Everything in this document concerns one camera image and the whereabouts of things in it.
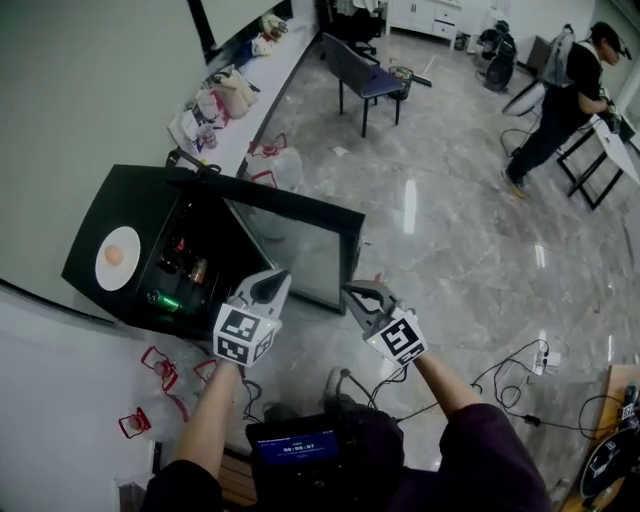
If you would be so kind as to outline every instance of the white countertop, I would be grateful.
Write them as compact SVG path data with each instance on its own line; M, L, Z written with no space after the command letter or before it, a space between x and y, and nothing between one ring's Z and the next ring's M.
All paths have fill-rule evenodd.
M589 121L596 130L596 135L607 156L620 169L629 175L629 177L640 185L640 176L638 170L629 157L629 152L618 135L611 133L607 123L598 116L594 115Z
M235 176L238 173L249 143L255 138L278 93L318 30L311 22L295 18L287 24L289 32L274 45L273 55L257 57L241 69L247 80L260 89L258 101L242 119L231 119L224 129L216 130L218 146L215 149L205 149L197 157L205 159L209 164L219 165L225 176ZM180 159L178 165L195 170L184 159Z

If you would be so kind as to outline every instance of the cabinet drawer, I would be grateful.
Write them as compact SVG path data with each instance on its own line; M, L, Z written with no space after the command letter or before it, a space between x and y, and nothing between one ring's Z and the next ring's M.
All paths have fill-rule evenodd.
M455 25L458 23L458 11L447 7L436 6L436 21Z
M433 24L433 35L436 37L444 37L445 39L454 39L456 37L456 27L441 21Z

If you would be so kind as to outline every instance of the sleeve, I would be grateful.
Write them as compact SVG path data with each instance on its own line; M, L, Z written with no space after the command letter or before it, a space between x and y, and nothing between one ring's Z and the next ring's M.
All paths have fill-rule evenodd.
M602 68L588 50L582 54L572 52L567 63L568 75L575 81L578 92L593 101L600 99L600 75Z
M222 490L205 469L186 460L169 464L147 486L140 512L222 512Z
M504 413L488 404L456 412L440 440L440 474L493 510L551 510L540 473Z

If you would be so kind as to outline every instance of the human arm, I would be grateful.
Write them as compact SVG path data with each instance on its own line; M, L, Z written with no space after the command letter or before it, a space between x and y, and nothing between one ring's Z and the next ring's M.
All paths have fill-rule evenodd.
M580 110L585 114L599 114L609 108L609 103L606 99L594 101L581 92L578 92L578 105L580 106Z
M544 482L505 414L436 356L414 362L449 420L439 471L448 508L550 511Z
M149 482L141 512L222 511L222 490L216 479L239 380L238 366L220 360L178 439L174 462Z
M484 403L482 397L469 384L462 382L462 379L436 356L425 352L417 357L414 363L447 419L451 419L455 412L469 405Z
M239 382L238 365L220 360L178 439L174 460L193 462L218 478L231 404Z

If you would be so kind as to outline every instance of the black table frame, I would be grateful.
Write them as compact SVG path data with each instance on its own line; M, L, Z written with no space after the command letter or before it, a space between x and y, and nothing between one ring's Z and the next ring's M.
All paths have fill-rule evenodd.
M618 182L618 180L622 177L622 174L624 172L622 169L618 169L618 172L616 173L616 175L613 177L613 179L605 187L602 193L594 201L593 199L591 199L591 196L584 189L584 184L587 182L587 180L591 176L593 176L593 174L596 172L598 167L602 165L602 162L604 162L607 159L606 151L603 151L600 154L600 156L596 158L594 162L587 168L587 170L580 175L579 178L576 178L574 174L571 172L571 170L567 167L567 164L564 163L564 161L567 158L569 158L575 152L576 149L578 149L585 142L587 142L587 140L589 140L595 132L596 132L595 128L591 128L587 133L585 133L582 137L580 137L580 140L578 140L578 142L576 142L565 153L563 153L560 158L558 158L558 164L560 164L560 167L562 167L562 170L565 172L565 174L569 177L569 179L573 183L571 189L567 193L567 197L571 197L573 194L576 193L577 190L580 190L580 193L582 194L585 201L591 207L592 210L595 210L600 205L600 203L604 200L604 198L607 197L607 194L611 192L611 189L613 189L613 187Z

